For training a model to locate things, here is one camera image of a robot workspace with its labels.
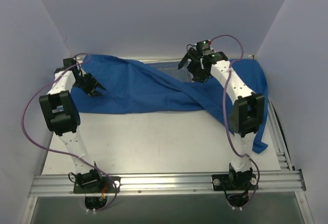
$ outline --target table surface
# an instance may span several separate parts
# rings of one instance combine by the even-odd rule
[[[232,150],[224,126],[207,111],[80,116],[89,154],[110,174],[228,171]],[[280,170],[269,120],[262,139],[269,146],[252,154],[261,171]],[[50,148],[67,151],[56,135]],[[48,153],[43,175],[69,172],[75,172],[69,156]]]

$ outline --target black mounting plate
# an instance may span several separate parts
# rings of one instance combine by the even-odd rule
[[[117,192],[119,192],[121,177],[111,176],[111,178],[113,179],[113,181],[119,182],[119,186],[117,187]],[[104,182],[104,185],[106,183],[108,184],[106,193],[115,193],[115,188],[112,186],[110,180],[106,176],[102,176],[102,181]],[[103,190],[102,188],[96,191],[94,189],[90,190],[90,188],[82,188],[81,186],[74,184],[73,193],[75,194],[101,193],[102,190]]]
[[[218,179],[220,181],[220,185],[215,186],[213,181],[215,179]],[[249,184],[246,186],[246,184],[237,184],[232,183],[229,178],[229,174],[213,174],[212,175],[212,185],[214,191],[245,191],[247,188],[249,190],[255,190],[255,186],[252,184]]]

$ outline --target blue towel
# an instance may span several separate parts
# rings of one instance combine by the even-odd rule
[[[139,61],[106,55],[91,55],[91,60],[83,68],[107,91],[100,90],[101,97],[89,97],[82,90],[73,88],[71,95],[79,112],[126,114],[207,110],[223,124],[223,87],[215,78],[206,83],[182,83]],[[253,151],[261,153],[268,147],[261,141],[268,115],[267,81],[255,60],[243,59],[233,68],[247,86],[265,96],[264,124],[253,145]],[[232,102],[228,96],[226,103],[229,116]]]

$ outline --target gray wall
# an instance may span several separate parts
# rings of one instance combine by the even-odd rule
[[[40,0],[0,0],[0,223],[19,222],[44,155],[21,132],[23,106],[52,80],[67,54]],[[40,143],[49,139],[37,101],[27,115],[27,128]]]
[[[256,53],[284,0],[42,0],[70,52],[181,56],[188,43],[230,33]],[[238,54],[232,39],[217,50]]]
[[[328,0],[286,0],[259,52],[316,223],[328,212]]]

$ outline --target blue fabric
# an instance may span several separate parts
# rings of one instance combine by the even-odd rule
[[[255,60],[243,59],[233,67],[246,85],[265,96],[265,122],[268,115],[268,87],[260,65]],[[106,55],[91,55],[91,60],[83,68],[107,91],[100,90],[102,97],[91,98],[82,90],[73,88],[71,94],[79,112],[126,114],[205,109],[223,124],[223,87],[215,78],[206,83],[182,83],[139,61]],[[226,103],[229,116],[232,103],[228,96]],[[256,153],[268,147],[261,142],[264,127],[265,124],[260,127],[254,140],[253,151]]]

